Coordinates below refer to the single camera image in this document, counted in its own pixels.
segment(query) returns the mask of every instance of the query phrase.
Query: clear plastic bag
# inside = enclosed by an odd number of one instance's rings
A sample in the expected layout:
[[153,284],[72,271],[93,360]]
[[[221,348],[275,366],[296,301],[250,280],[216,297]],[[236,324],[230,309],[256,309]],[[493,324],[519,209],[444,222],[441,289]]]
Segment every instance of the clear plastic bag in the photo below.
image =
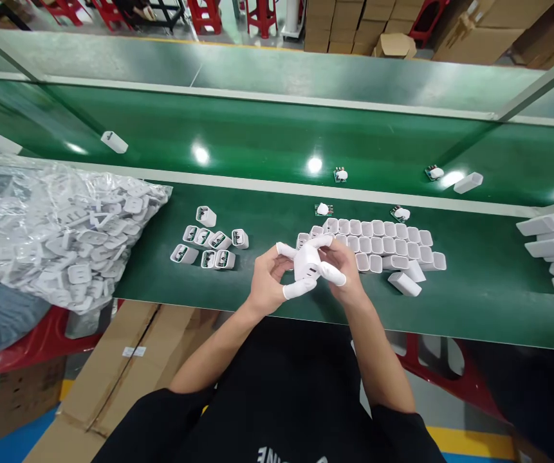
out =
[[0,283],[79,314],[104,307],[170,186],[0,153]]

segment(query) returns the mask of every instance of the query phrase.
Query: red stool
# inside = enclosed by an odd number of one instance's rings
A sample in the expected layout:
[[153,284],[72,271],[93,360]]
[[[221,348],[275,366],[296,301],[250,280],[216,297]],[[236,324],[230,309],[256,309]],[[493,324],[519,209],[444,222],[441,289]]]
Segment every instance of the red stool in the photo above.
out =
[[94,349],[102,333],[69,339],[64,335],[68,318],[68,310],[53,305],[32,331],[0,351],[0,373]]
[[246,32],[250,33],[249,27],[255,26],[259,29],[262,39],[268,38],[270,26],[275,25],[277,29],[277,10],[275,0],[272,0],[272,11],[268,6],[270,0],[257,0],[255,10],[249,9],[249,0],[246,3]]
[[201,6],[202,0],[189,0],[189,10],[191,10],[191,19],[193,27],[197,34],[204,34],[205,27],[210,26],[214,29],[216,35],[221,33],[221,16],[219,15],[220,0],[204,0],[206,6]]
[[420,41],[420,48],[424,48],[431,38],[431,33],[438,23],[438,19],[446,9],[450,0],[425,0],[418,17],[412,26],[410,37],[415,41]]
[[126,25],[129,30],[133,30],[133,28],[129,26],[129,23],[125,21],[122,13],[118,11],[118,7],[113,3],[109,3],[107,0],[93,0],[93,4],[101,15],[101,18],[103,18],[107,28],[112,32],[114,32],[114,29],[112,29],[111,23],[122,23]]
[[452,395],[460,398],[464,402],[480,408],[488,415],[506,422],[506,419],[498,410],[489,389],[487,389],[482,375],[478,371],[478,368],[476,368],[474,360],[470,357],[468,351],[460,340],[454,341],[459,346],[461,354],[463,355],[463,361],[465,364],[463,367],[463,375],[459,379],[451,380],[420,364],[418,360],[419,339],[419,334],[407,334],[407,350],[405,355],[397,355],[403,368],[428,381],[429,383],[435,384],[447,392],[450,392]]
[[86,11],[82,4],[77,0],[56,0],[56,3],[52,3],[51,5],[47,5],[41,0],[41,3],[45,9],[49,11],[50,15],[53,16],[59,26],[62,25],[60,21],[58,21],[58,16],[66,16],[75,26],[80,27],[83,23],[79,20],[76,13],[79,10],[83,10],[88,14],[88,11]]

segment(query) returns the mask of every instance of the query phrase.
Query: white sticker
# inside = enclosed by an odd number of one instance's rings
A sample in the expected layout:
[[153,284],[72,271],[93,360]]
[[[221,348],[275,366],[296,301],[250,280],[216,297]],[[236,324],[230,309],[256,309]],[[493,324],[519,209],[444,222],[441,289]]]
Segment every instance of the white sticker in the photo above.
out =
[[146,348],[143,346],[139,346],[137,349],[134,349],[132,347],[125,347],[124,350],[122,351],[122,356],[123,357],[131,357],[131,356],[143,357],[145,352],[146,352]]

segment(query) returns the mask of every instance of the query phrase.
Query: black t-shirt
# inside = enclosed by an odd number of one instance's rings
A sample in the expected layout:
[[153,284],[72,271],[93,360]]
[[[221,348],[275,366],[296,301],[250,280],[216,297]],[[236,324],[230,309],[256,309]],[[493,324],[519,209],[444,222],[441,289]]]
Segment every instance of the black t-shirt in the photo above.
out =
[[93,462],[444,462],[420,415],[363,409],[346,329],[263,320],[217,388],[146,395]]

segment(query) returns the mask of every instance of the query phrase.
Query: cardboard box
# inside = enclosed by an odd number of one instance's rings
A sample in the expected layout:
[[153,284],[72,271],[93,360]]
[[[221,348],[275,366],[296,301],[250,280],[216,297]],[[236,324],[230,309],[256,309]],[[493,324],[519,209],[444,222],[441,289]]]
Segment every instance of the cardboard box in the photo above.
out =
[[310,17],[333,17],[335,0],[309,0],[307,6],[307,20]]
[[327,53],[328,39],[322,42],[311,42],[307,39],[304,39],[304,51],[308,51],[311,53]]
[[380,34],[384,32],[386,21],[368,21],[362,19],[354,36],[354,42],[361,44],[377,44]]
[[463,14],[439,44],[432,60],[490,65],[495,63],[523,32],[523,29],[477,27],[467,14]]
[[415,21],[420,13],[420,6],[402,5],[395,3],[392,9],[390,19],[400,19],[401,21]]
[[374,48],[374,44],[354,42],[352,55],[371,56]]
[[328,53],[336,53],[339,55],[350,55],[352,53],[353,43],[341,43],[341,42],[330,42],[328,46]]
[[367,5],[394,6],[395,0],[367,0]]
[[415,54],[414,39],[402,33],[383,33],[374,49],[374,56],[378,58],[412,59]]
[[308,30],[327,30],[330,31],[330,26],[333,24],[332,16],[307,16],[307,24],[305,29]]
[[517,433],[513,434],[513,447],[515,448],[515,461],[517,463],[554,463],[541,450],[538,450]]
[[385,33],[404,33],[409,34],[414,26],[414,21],[403,21],[401,19],[391,19],[386,24]]
[[335,6],[331,29],[356,30],[362,11],[362,3],[341,3]]
[[89,463],[139,398],[167,387],[217,314],[126,301],[24,463]]
[[515,41],[513,50],[530,69],[554,66],[554,8]]
[[331,42],[352,43],[354,42],[355,30],[332,29],[330,31]]
[[0,439],[58,405],[65,357],[0,374]]
[[368,21],[388,21],[391,17],[391,6],[376,6],[367,3],[362,14],[362,19]]
[[304,33],[305,44],[307,44],[307,42],[311,42],[311,43],[326,42],[326,46],[328,46],[329,39],[330,39],[329,30],[307,29],[307,31]]

